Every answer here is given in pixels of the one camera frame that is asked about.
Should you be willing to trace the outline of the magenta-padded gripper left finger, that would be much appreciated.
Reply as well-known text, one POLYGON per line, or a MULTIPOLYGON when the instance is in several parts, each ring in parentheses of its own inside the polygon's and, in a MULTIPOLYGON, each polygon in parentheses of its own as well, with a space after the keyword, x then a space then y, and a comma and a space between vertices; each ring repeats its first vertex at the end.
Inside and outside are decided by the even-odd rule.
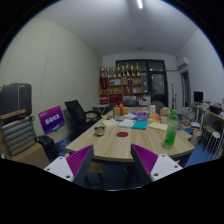
POLYGON ((45 168, 45 171, 77 185, 82 185, 93 156, 94 148, 89 145, 67 158, 59 156, 45 168))

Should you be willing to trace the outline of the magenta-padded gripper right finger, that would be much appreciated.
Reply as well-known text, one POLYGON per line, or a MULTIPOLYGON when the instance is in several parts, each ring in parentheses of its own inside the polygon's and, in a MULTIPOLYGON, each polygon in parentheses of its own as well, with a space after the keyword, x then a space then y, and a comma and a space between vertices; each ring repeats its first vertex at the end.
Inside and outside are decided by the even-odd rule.
POLYGON ((168 155, 157 155, 135 144, 131 145, 131 155, 143 185, 157 181, 182 169, 168 155))

